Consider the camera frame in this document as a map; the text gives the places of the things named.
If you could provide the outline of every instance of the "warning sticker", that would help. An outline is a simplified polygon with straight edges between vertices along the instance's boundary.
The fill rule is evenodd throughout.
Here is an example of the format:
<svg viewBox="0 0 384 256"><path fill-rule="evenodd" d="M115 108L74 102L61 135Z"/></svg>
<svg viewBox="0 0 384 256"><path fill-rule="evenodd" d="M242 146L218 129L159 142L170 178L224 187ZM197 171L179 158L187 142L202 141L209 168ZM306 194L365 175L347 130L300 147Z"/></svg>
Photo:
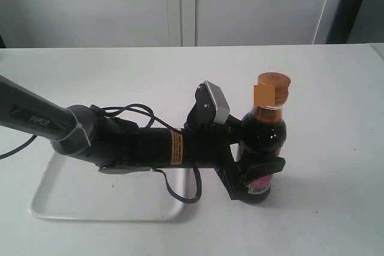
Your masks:
<svg viewBox="0 0 384 256"><path fill-rule="evenodd" d="M171 131L172 138L172 155L170 157L170 165L182 164L182 135Z"/></svg>

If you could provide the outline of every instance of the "white wall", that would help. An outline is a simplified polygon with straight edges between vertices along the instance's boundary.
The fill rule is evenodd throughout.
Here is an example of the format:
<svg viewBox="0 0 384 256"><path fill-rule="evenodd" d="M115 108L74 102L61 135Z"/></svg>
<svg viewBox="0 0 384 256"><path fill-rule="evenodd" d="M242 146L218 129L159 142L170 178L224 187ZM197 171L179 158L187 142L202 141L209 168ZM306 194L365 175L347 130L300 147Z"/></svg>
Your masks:
<svg viewBox="0 0 384 256"><path fill-rule="evenodd" d="M384 42L384 0L363 0L348 43Z"/></svg>
<svg viewBox="0 0 384 256"><path fill-rule="evenodd" d="M326 0L196 0L196 43L311 44L318 26L330 26L338 0L328 1L331 7L325 7ZM324 8L328 19L320 26Z"/></svg>
<svg viewBox="0 0 384 256"><path fill-rule="evenodd" d="M166 0L0 0L0 3L0 34L7 47L180 45L178 0L170 6ZM178 24L169 25L175 11Z"/></svg>

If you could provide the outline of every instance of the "black cable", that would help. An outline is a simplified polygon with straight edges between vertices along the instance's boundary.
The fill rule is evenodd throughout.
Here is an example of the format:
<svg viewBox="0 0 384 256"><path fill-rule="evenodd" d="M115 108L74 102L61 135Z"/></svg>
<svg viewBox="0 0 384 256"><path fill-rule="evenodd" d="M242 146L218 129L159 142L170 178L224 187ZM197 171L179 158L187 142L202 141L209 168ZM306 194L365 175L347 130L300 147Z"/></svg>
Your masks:
<svg viewBox="0 0 384 256"><path fill-rule="evenodd" d="M197 169L197 167L193 167L194 178L196 180L196 195L194 198L184 198L184 197L181 197L180 195L176 194L176 192L174 190L172 190L172 188L170 187L170 185L168 183L167 174L160 169L153 169L153 171L159 172L159 173L164 175L164 178L166 179L166 185L167 185L167 190L168 190L169 194L172 195L177 200L179 200L183 203L187 203L187 204L193 204L193 203L196 203L200 200L200 197L202 196L202 178L200 175L200 171L199 171L199 169Z"/></svg>
<svg viewBox="0 0 384 256"><path fill-rule="evenodd" d="M5 154L2 154L0 155L0 160L1 159L4 159L6 157L9 157L9 156L12 156L14 155L15 153L18 153L19 151L23 150L25 147L27 147L28 145L30 145L35 139L36 139L37 135L32 135L32 137L30 139L28 139L26 142L24 142L23 144L21 144L19 147L5 153Z"/></svg>
<svg viewBox="0 0 384 256"><path fill-rule="evenodd" d="M132 107L138 107L138 108L141 108L141 109L144 109L146 110L145 112L144 111L141 111L141 110L138 110L138 109L134 109ZM178 133L178 134L183 134L182 131L170 126L167 122L161 120L160 118L156 117L154 115L154 112L152 111L152 109L150 109L148 106L144 105L144 104L130 104L130 105L127 105L125 107L121 107L121 106L115 106L115 107L105 107L105 108L102 108L103 110L105 111L108 111L108 110L117 110L115 112L106 112L106 116L107 117L116 117L117 115L121 114L122 112L124 111L131 111L131 112L136 112L136 113L139 113L141 115L145 115L145 116L148 116L151 118L151 120L148 122L147 126L146 127L150 127L148 126L149 123L153 123L153 121L157 121L159 122L160 124L162 124L163 126L165 126L166 128L172 130L173 132L175 133Z"/></svg>

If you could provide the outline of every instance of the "bottle cap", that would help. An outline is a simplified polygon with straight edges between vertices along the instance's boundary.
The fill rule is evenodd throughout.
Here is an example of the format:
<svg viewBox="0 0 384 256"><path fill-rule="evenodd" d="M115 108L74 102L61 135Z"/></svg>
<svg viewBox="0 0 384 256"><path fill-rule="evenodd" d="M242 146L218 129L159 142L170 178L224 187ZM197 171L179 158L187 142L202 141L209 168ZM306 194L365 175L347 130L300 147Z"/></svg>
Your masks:
<svg viewBox="0 0 384 256"><path fill-rule="evenodd" d="M282 105L287 101L288 87L290 85L288 76L276 72L267 72L260 74L257 80L258 85L275 86L275 105Z"/></svg>

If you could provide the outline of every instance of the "dark liquid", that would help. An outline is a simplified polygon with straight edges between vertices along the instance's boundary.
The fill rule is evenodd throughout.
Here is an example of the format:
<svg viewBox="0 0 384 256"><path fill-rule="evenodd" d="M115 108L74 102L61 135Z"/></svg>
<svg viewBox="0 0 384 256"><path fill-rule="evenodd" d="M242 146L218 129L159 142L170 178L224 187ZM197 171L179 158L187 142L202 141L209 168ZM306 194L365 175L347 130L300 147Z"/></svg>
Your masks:
<svg viewBox="0 0 384 256"><path fill-rule="evenodd" d="M256 114L261 116L260 120L256 119L252 112L245 115L242 120L244 137L239 145L238 159L245 153L278 156L287 138L286 124L281 118L281 112L280 115L276 115L276 111L267 111L260 107L258 109L262 110L261 114ZM270 191L271 187L261 194L247 194L242 201L260 203L267 198Z"/></svg>

